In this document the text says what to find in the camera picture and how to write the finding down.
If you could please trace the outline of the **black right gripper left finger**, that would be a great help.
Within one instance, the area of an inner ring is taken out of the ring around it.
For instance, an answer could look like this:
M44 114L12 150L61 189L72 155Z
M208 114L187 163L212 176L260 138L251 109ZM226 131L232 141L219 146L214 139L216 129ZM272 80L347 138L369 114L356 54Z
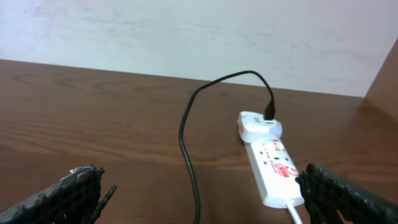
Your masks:
M1 224L94 224L115 193L101 197L104 168L76 167L50 187L1 211Z

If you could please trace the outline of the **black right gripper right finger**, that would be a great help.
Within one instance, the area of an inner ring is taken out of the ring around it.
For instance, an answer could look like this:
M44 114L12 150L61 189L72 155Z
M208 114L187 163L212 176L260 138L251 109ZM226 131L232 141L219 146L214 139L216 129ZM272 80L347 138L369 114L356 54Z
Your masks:
M397 205L309 163L295 181L311 224L397 224Z

